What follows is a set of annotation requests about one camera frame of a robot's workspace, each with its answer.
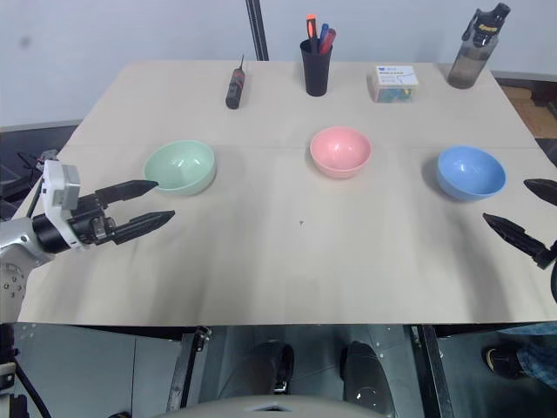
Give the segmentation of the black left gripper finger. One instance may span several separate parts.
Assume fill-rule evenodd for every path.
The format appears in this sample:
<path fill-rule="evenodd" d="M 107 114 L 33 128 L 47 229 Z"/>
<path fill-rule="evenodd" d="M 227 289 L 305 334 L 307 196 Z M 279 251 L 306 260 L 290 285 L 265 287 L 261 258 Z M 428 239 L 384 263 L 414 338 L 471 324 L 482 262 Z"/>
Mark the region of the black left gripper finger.
<path fill-rule="evenodd" d="M 126 201 L 143 196 L 158 186 L 156 181 L 135 179 L 117 185 L 111 185 L 95 191 L 103 206 L 114 202 Z"/>
<path fill-rule="evenodd" d="M 111 241 L 120 245 L 146 235 L 165 225 L 174 215 L 174 211 L 150 212 L 131 219 L 116 227 L 111 235 Z"/>

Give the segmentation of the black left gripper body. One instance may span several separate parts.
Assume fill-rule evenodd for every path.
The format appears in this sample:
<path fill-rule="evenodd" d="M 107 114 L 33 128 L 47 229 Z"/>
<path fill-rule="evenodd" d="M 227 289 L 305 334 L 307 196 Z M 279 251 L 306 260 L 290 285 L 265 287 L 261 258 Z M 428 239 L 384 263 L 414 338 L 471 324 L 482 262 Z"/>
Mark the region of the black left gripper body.
<path fill-rule="evenodd" d="M 82 244 L 99 246 L 115 238 L 117 226 L 113 218 L 105 215 L 107 207 L 97 194 L 78 199 L 77 208 L 70 211 L 69 224 Z"/>

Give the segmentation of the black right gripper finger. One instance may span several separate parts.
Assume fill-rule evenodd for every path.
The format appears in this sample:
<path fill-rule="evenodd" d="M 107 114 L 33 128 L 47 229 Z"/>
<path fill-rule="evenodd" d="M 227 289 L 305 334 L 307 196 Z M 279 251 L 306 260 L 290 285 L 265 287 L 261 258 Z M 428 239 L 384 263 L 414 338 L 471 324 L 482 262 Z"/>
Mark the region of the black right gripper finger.
<path fill-rule="evenodd" d="M 551 179 L 525 179 L 526 188 L 547 203 L 557 203 L 557 182 Z"/>
<path fill-rule="evenodd" d="M 512 221 L 488 214 L 482 214 L 487 224 L 504 240 L 527 254 L 541 269 L 556 261 L 556 243 L 546 247 L 542 242 L 526 234 L 526 230 Z"/>

